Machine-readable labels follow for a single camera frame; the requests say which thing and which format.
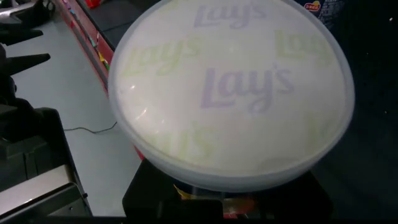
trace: round container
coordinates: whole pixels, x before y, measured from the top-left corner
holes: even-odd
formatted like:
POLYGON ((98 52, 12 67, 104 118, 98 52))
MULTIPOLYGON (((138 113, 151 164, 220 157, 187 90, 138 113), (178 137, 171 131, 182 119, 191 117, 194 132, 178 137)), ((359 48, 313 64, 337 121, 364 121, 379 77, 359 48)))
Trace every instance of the round container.
POLYGON ((161 1, 120 41, 108 90, 120 127, 153 165, 222 192, 303 174, 354 107, 336 40, 288 0, 161 1))

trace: gray floor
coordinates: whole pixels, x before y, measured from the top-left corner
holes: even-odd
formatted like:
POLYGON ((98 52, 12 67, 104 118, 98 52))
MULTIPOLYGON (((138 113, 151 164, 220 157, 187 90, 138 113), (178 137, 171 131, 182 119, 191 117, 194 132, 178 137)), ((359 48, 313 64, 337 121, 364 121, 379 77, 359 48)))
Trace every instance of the gray floor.
MULTIPOLYGON (((51 55, 48 62, 14 76, 17 97, 36 108, 57 109, 64 128, 112 126, 115 118, 101 83, 62 18, 39 29, 42 37, 5 47, 8 57, 51 55)), ((66 136, 93 214, 124 215, 121 200, 140 163, 128 138, 118 126, 98 135, 77 130, 66 136)))

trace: wire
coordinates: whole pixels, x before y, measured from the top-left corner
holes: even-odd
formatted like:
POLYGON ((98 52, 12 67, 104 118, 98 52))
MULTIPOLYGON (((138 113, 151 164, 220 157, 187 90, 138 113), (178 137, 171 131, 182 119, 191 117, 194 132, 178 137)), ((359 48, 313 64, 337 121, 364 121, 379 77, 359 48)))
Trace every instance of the wire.
POLYGON ((77 127, 77 128, 71 128, 71 129, 64 129, 63 131, 67 132, 67 131, 76 131, 76 130, 81 129, 81 130, 88 131, 88 132, 90 132, 91 134, 99 134, 99 133, 103 133, 104 131, 109 131, 109 130, 113 129, 113 128, 116 126, 117 123, 118 123, 118 122, 115 122, 115 123, 112 125, 112 127, 107 128, 107 129, 104 129, 104 130, 100 130, 100 131, 92 131, 92 130, 90 130, 90 129, 88 129, 88 128, 84 128, 84 127, 77 127))

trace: red label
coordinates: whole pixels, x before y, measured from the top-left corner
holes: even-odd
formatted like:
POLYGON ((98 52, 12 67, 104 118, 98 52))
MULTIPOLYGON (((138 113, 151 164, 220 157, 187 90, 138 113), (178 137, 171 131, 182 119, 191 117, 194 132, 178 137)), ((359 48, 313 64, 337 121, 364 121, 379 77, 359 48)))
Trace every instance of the red label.
POLYGON ((304 8, 312 12, 317 12, 321 8, 321 4, 319 3, 319 1, 315 1, 313 3, 305 3, 304 8))

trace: black base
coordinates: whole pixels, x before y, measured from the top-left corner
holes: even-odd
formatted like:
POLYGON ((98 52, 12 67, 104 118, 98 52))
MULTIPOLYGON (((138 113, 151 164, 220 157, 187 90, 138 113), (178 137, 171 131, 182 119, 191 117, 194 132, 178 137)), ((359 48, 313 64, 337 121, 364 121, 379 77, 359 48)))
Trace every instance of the black base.
MULTIPOLYGON (((123 198, 123 208, 127 218, 223 217, 220 201, 181 200, 174 188, 175 183, 184 192, 192 191, 193 187, 177 182, 146 159, 143 160, 123 198)), ((202 189, 195 191, 202 195, 205 192, 215 193, 202 189)), ((310 172, 280 187, 248 194, 257 202, 261 219, 329 220, 331 217, 331 200, 310 172)))

